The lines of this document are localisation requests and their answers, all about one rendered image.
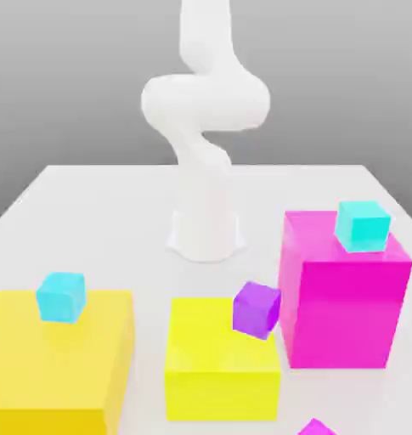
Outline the large magenta box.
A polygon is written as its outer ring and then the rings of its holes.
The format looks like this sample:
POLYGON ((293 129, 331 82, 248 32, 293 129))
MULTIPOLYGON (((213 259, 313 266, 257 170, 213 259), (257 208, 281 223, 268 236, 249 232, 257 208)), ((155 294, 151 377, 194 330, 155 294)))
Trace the large magenta box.
POLYGON ((348 253, 333 211, 284 215, 279 323, 292 369, 383 369, 412 260, 393 234, 381 252, 348 253))

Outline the large golden yellow box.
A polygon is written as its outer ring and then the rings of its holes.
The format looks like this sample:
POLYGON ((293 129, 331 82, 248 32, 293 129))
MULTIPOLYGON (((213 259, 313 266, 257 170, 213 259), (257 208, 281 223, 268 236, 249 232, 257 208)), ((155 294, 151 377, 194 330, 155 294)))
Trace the large golden yellow box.
POLYGON ((117 435, 133 346, 130 291, 89 291, 75 324, 0 291, 0 435, 117 435))

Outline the small magenta cube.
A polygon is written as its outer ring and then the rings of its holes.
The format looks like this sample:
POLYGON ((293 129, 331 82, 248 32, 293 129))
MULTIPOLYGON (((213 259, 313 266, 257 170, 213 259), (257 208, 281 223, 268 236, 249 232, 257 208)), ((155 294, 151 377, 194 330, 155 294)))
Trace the small magenta cube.
POLYGON ((322 421, 313 418, 297 435, 337 435, 322 421))

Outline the small sky blue cube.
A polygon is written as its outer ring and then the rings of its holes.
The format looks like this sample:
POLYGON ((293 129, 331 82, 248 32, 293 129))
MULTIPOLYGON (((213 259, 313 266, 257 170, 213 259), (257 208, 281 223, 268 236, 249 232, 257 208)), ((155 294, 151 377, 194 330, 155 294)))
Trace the small sky blue cube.
POLYGON ((75 324, 87 304, 83 274, 52 272, 36 291, 40 319, 75 324))

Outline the small turquoise cube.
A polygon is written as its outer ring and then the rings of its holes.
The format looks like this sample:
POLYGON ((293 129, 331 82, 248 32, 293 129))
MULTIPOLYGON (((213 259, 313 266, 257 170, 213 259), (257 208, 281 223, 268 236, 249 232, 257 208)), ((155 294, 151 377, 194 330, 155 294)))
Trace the small turquoise cube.
POLYGON ((341 201, 334 234, 347 252, 385 251, 391 221, 376 201, 341 201))

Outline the large bright yellow box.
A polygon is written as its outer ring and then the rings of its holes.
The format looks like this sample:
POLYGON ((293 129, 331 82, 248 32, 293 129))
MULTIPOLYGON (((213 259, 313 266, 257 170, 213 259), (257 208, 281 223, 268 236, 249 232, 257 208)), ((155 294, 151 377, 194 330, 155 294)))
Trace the large bright yellow box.
POLYGON ((280 362, 273 336, 232 327, 229 297, 172 299, 165 357, 170 421, 273 421, 280 362))

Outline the small purple cube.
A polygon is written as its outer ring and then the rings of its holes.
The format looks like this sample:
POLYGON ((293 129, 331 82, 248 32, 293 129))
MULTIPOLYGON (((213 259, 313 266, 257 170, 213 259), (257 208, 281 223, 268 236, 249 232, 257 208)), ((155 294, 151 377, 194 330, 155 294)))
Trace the small purple cube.
POLYGON ((232 327, 261 340, 267 340, 279 319, 281 291, 247 281, 233 301, 232 327))

